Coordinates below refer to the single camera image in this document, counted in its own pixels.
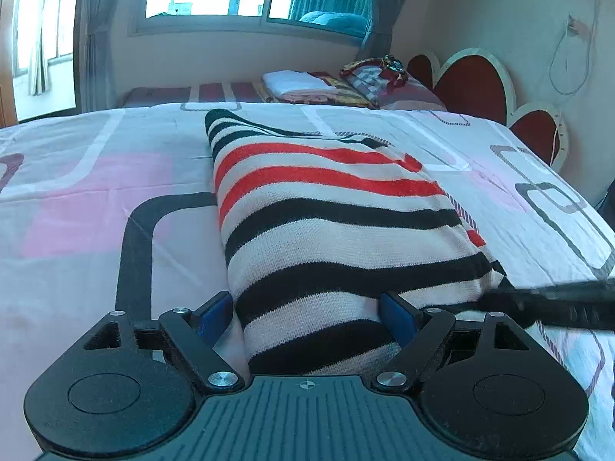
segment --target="folded striped blanket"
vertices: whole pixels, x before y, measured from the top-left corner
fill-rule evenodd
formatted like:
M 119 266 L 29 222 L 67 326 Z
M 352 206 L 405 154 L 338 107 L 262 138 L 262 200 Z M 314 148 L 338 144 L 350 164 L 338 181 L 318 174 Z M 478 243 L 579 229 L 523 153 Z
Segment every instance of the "folded striped blanket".
M 399 346 L 377 299 L 478 298 L 503 271 L 419 161 L 382 139 L 205 128 L 231 294 L 254 374 L 368 375 Z

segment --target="mattress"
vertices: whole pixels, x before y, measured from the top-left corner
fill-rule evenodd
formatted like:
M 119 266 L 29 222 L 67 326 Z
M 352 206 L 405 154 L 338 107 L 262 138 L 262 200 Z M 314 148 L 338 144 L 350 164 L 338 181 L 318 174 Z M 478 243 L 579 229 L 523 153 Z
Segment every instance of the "mattress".
M 484 119 L 184 102 L 7 128 L 0 131 L 3 459 L 38 455 L 23 418 L 27 388 L 117 298 L 157 318 L 228 287 L 204 133 L 213 108 L 290 131 L 363 133 L 404 150 L 436 178 L 517 287 L 611 275 L 613 231 L 509 130 Z M 528 331 L 589 397 L 581 459 L 614 459 L 613 336 L 542 325 Z M 248 374 L 236 318 L 216 351 Z
M 311 73 L 339 93 L 324 102 L 285 101 L 274 97 L 262 81 L 233 81 L 230 83 L 205 83 L 202 85 L 173 88 L 139 87 L 131 90 L 121 107 L 152 107 L 173 103 L 246 102 L 253 104 L 325 104 L 329 106 L 371 107 L 370 102 L 344 80 L 327 72 Z

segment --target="folded towel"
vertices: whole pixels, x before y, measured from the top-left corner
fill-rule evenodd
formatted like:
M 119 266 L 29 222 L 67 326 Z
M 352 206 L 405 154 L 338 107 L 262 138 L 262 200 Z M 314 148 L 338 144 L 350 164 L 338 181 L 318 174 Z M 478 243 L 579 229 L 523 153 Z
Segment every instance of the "folded towel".
M 309 95 L 287 93 L 280 98 L 289 102 L 327 102 L 328 99 L 334 98 L 335 95 Z
M 263 82 L 273 95 L 285 100 L 297 100 L 297 97 L 304 99 L 311 96 L 330 98 L 339 93 L 336 87 L 306 72 L 268 72 L 263 75 Z M 286 95 L 291 95 L 293 98 L 286 98 Z

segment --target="headboard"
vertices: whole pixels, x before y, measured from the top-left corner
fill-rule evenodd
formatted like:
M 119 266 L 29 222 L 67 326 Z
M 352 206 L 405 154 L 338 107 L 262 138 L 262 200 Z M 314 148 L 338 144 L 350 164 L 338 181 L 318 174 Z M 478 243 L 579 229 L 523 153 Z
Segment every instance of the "headboard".
M 450 112 L 497 121 L 519 137 L 542 161 L 559 171 L 568 156 L 568 130 L 551 104 L 517 108 L 510 75 L 483 48 L 466 48 L 442 67 L 432 52 L 414 56 L 408 72 L 434 92 Z

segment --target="pillow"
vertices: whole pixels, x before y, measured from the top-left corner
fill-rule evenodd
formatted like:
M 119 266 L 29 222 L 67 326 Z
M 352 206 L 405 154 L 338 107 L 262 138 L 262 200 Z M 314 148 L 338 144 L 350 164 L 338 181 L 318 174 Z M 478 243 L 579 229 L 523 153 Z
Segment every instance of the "pillow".
M 344 14 L 338 12 L 308 12 L 301 19 L 302 22 L 312 22 L 353 36 L 363 37 L 367 32 L 367 19 L 358 14 Z
M 408 75 L 404 86 L 387 90 L 389 80 L 382 78 L 378 66 L 358 67 L 346 77 L 359 93 L 380 109 L 447 110 L 442 101 L 420 81 Z

